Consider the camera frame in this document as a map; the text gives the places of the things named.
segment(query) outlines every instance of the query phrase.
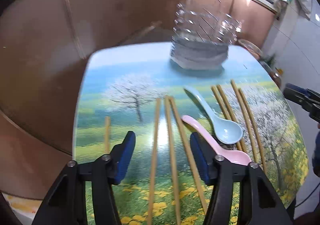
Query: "cable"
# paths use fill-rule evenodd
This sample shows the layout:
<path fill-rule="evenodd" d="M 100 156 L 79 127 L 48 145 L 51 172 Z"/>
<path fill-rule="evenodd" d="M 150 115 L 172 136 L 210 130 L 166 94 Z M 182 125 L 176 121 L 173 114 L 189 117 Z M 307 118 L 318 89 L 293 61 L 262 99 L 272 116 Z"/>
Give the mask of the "cable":
<path fill-rule="evenodd" d="M 315 192 L 315 190 L 317 190 L 317 188 L 319 187 L 320 182 L 318 183 L 318 185 L 316 186 L 316 188 L 313 189 L 313 191 L 308 195 L 307 198 L 305 198 L 302 202 L 300 202 L 298 205 L 295 206 L 295 208 L 297 208 L 298 206 L 300 206 L 301 204 L 303 204 L 306 200 L 309 199 L 309 197 Z"/>

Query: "white tile wall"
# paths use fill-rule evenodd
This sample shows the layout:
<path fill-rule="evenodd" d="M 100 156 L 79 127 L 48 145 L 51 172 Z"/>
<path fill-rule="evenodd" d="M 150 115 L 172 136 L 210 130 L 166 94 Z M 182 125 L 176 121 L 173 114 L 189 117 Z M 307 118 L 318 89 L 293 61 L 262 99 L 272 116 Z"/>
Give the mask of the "white tile wall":
<path fill-rule="evenodd" d="M 299 16 L 290 39 L 301 49 L 320 74 L 320 27 L 311 20 Z"/>
<path fill-rule="evenodd" d="M 285 34 L 272 26 L 261 50 L 267 55 L 274 53 L 278 55 L 283 51 L 288 40 L 289 38 Z"/>
<path fill-rule="evenodd" d="M 312 0 L 310 20 L 301 12 L 297 0 L 292 0 L 287 9 L 281 13 L 280 20 L 275 20 L 268 37 L 262 46 L 263 53 L 276 53 L 276 68 L 284 73 L 281 78 L 282 88 L 286 83 L 292 83 L 303 88 L 320 92 L 320 5 Z M 320 182 L 320 178 L 312 171 L 312 154 L 315 138 L 319 130 L 317 123 L 308 116 L 308 112 L 299 105 L 289 102 L 294 113 L 309 156 L 309 174 L 304 185 L 297 194 L 297 204 L 302 202 Z M 295 210 L 298 217 L 314 210 L 319 202 L 319 190 Z"/>
<path fill-rule="evenodd" d="M 275 20 L 273 26 L 285 34 L 287 37 L 291 35 L 299 14 L 291 6 L 287 6 L 280 15 L 279 20 Z"/>

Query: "wooden chopstick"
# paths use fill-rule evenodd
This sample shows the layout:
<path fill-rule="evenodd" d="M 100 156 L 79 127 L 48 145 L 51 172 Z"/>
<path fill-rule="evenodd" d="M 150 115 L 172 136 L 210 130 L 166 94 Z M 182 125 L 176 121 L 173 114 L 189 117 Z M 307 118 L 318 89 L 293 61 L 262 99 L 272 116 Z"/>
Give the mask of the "wooden chopstick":
<path fill-rule="evenodd" d="M 253 159 L 256 163 L 258 163 L 257 149 L 256 149 L 256 144 L 254 142 L 254 137 L 253 137 L 253 133 L 251 130 L 251 125 L 250 125 L 248 113 L 245 109 L 244 102 L 240 96 L 240 93 L 239 93 L 239 90 L 236 86 L 236 83 L 232 79 L 231 79 L 231 85 L 232 85 L 233 90 L 235 91 L 236 97 L 238 99 L 238 103 L 239 103 L 241 111 L 242 111 L 242 115 L 244 117 L 245 125 L 247 126 L 248 135 L 249 135 L 249 139 L 250 139 L 250 143 L 251 143 L 251 147 L 252 147 Z"/>
<path fill-rule="evenodd" d="M 211 86 L 211 90 L 212 90 L 212 92 L 213 92 L 213 94 L 214 94 L 214 96 L 215 96 L 215 98 L 216 98 L 216 100 L 217 100 L 217 102 L 218 102 L 218 104 L 219 104 L 219 106 L 220 106 L 220 109 L 221 109 L 221 111 L 222 111 L 222 113 L 223 113 L 224 118 L 225 118 L 226 120 L 231 120 L 230 114 L 229 114 L 229 112 L 227 111 L 227 109 L 225 108 L 225 106 L 224 106 L 224 104 L 223 104 L 223 101 L 222 101 L 222 99 L 221 99 L 221 97 L 220 97 L 220 95 L 219 95 L 216 87 L 214 87 L 214 86 L 212 85 L 212 86 Z"/>
<path fill-rule="evenodd" d="M 249 107 L 248 101 L 247 101 L 243 91 L 241 90 L 241 88 L 239 88 L 239 93 L 240 93 L 240 96 L 242 97 L 242 100 L 244 102 L 244 106 L 247 109 L 247 112 L 248 112 L 248 115 L 249 115 L 249 118 L 250 118 L 250 121 L 251 121 L 251 124 L 252 124 L 252 128 L 253 128 L 254 134 L 256 136 L 258 148 L 259 148 L 259 151 L 260 151 L 260 157 L 261 157 L 263 171 L 265 172 L 265 174 L 267 174 L 266 159 L 265 159 L 265 156 L 264 156 L 264 150 L 263 150 L 263 146 L 262 146 L 262 143 L 261 143 L 261 139 L 260 139 L 260 135 L 259 135 L 259 132 L 258 132 L 258 127 L 257 127 L 256 121 L 254 120 L 254 117 L 253 117 L 252 111 L 251 111 L 251 109 Z"/>
<path fill-rule="evenodd" d="M 155 130 L 153 133 L 153 149 L 152 149 L 152 158 L 151 158 L 147 225 L 152 224 L 153 201 L 155 199 L 155 180 L 156 180 L 156 166 L 157 166 L 157 141 L 158 141 L 160 105 L 161 105 L 161 98 L 158 98 L 156 101 Z"/>
<path fill-rule="evenodd" d="M 181 225 L 177 162 L 176 162 L 176 156 L 174 152 L 173 134 L 172 134 L 172 127 L 171 127 L 170 103 L 169 103 L 169 97 L 167 95 L 164 97 L 164 109 L 165 109 L 165 118 L 167 120 L 167 129 L 168 129 L 168 137 L 169 137 L 170 163 L 171 163 L 176 220 L 177 220 L 177 225 Z"/>
<path fill-rule="evenodd" d="M 237 122 L 235 114 L 233 113 L 233 110 L 232 110 L 232 108 L 231 108 L 231 106 L 230 106 L 230 104 L 228 102 L 228 99 L 227 99 L 226 95 L 224 94 L 224 91 L 222 90 L 222 87 L 219 84 L 217 85 L 217 89 L 218 89 L 219 93 L 221 94 L 221 97 L 222 97 L 222 100 L 223 100 L 224 104 L 227 107 L 227 110 L 228 110 L 228 112 L 230 114 L 231 120 L 234 121 L 234 122 Z M 248 153 L 247 149 L 245 147 L 245 144 L 243 142 L 243 139 L 241 139 L 240 142 L 237 142 L 236 146 L 237 146 L 238 150 L 241 150 L 241 151 L 243 151 L 245 153 Z"/>
<path fill-rule="evenodd" d="M 105 153 L 107 153 L 107 154 L 110 153 L 110 141 L 109 141 L 110 124 L 111 124 L 111 119 L 109 116 L 106 116 L 105 117 L 104 147 L 105 147 Z"/>
<path fill-rule="evenodd" d="M 196 188 L 197 188 L 198 195 L 199 195 L 199 198 L 200 198 L 200 201 L 201 201 L 201 205 L 203 207 L 204 214 L 206 214 L 208 207 L 207 207 L 207 202 L 205 201 L 205 197 L 204 197 L 203 189 L 202 189 L 202 186 L 201 186 L 201 182 L 200 182 L 200 178 L 199 178 L 199 172 L 198 172 L 198 169 L 197 169 L 197 166 L 196 166 L 196 162 L 195 162 L 195 159 L 193 157 L 190 145 L 188 143 L 187 135 L 186 135 L 186 133 L 184 131 L 184 128 L 183 128 L 184 125 L 183 125 L 182 120 L 180 118 L 180 115 L 179 115 L 179 112 L 178 112 L 178 109 L 177 109 L 177 106 L 176 106 L 176 103 L 175 103 L 173 97 L 170 97 L 170 102 L 171 102 L 171 107 L 172 107 L 172 110 L 173 110 L 173 115 L 174 115 L 174 117 L 176 119 L 176 123 L 177 123 L 178 129 L 179 129 L 180 137 L 181 137 L 181 140 L 182 140 L 182 143 L 183 143 L 183 146 L 184 146 L 184 150 L 186 152 L 187 159 L 189 161 L 189 165 L 190 165 L 190 169 L 191 169 L 191 172 L 192 172 L 192 175 L 193 175 L 193 179 L 194 179 L 195 184 L 196 184 Z"/>

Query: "blue spoon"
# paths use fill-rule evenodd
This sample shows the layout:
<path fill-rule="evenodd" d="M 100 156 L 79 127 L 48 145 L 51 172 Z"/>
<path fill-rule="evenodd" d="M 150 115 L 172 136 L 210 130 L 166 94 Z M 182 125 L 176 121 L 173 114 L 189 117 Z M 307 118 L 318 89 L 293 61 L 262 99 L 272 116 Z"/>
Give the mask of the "blue spoon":
<path fill-rule="evenodd" d="M 206 111 L 207 115 L 209 116 L 212 122 L 214 132 L 218 140 L 228 145 L 235 144 L 239 140 L 241 140 L 243 131 L 241 126 L 238 123 L 232 120 L 225 120 L 218 117 L 213 112 L 209 104 L 207 104 L 204 98 L 200 95 L 200 93 L 193 87 L 184 86 L 184 89 L 190 92 L 202 105 L 202 107 L 204 108 L 204 110 Z"/>

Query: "ceramic spoon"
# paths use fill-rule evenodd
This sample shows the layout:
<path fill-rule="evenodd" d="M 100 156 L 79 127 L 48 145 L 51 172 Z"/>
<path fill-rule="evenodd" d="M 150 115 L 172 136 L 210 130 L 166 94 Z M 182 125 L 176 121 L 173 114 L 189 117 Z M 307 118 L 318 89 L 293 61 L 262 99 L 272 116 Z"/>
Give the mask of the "ceramic spoon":
<path fill-rule="evenodd" d="M 209 143 L 209 145 L 213 148 L 213 150 L 218 154 L 224 156 L 226 159 L 228 159 L 231 163 L 239 164 L 247 166 L 251 159 L 250 157 L 239 150 L 226 150 L 222 148 L 218 142 L 215 141 L 215 139 L 210 135 L 209 132 L 194 118 L 183 115 L 181 118 L 185 123 L 188 123 L 190 126 L 192 126 L 198 133 L 201 134 L 201 136 Z"/>
<path fill-rule="evenodd" d="M 225 120 L 219 118 L 213 112 L 213 110 L 207 104 L 204 98 L 200 95 L 200 93 L 193 87 L 185 86 L 184 89 L 190 92 L 199 101 L 204 110 L 207 112 L 218 140 L 220 140 L 222 143 L 230 145 L 237 143 L 242 138 L 243 131 L 238 123 L 232 120 Z"/>

